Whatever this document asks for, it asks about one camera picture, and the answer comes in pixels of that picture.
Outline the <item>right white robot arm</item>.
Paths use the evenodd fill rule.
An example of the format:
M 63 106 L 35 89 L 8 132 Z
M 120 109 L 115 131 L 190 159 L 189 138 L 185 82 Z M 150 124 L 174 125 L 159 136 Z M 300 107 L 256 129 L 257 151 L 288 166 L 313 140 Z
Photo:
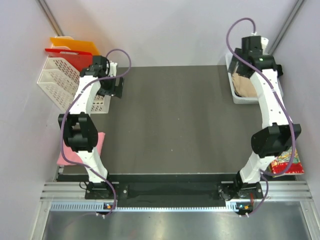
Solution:
M 249 78 L 255 92 L 262 116 L 262 129 L 251 137 L 252 153 L 246 165 L 237 172 L 226 194 L 245 198 L 257 191 L 261 173 L 288 149 L 295 148 L 295 141 L 302 129 L 292 123 L 285 112 L 278 77 L 282 68 L 272 55 L 264 53 L 261 36 L 247 36 L 241 40 L 241 47 L 232 54 L 229 73 Z

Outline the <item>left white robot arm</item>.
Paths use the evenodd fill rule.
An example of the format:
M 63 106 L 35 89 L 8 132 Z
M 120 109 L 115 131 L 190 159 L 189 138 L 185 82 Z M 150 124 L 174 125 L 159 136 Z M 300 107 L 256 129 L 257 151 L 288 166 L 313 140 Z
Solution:
M 116 192 L 108 181 L 99 145 L 103 141 L 91 118 L 96 96 L 122 97 L 124 78 L 117 76 L 117 63 L 95 55 L 91 65 L 79 74 L 79 85 L 66 112 L 58 117 L 61 157 L 70 165 L 80 165 L 88 173 L 86 191 L 90 196 L 115 198 Z

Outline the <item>beige t shirt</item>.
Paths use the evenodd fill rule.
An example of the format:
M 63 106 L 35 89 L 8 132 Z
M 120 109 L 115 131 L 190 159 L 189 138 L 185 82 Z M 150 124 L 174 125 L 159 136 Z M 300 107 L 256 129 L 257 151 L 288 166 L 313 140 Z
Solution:
M 231 75 L 235 93 L 243 98 L 257 98 L 256 90 L 249 78 L 233 73 Z

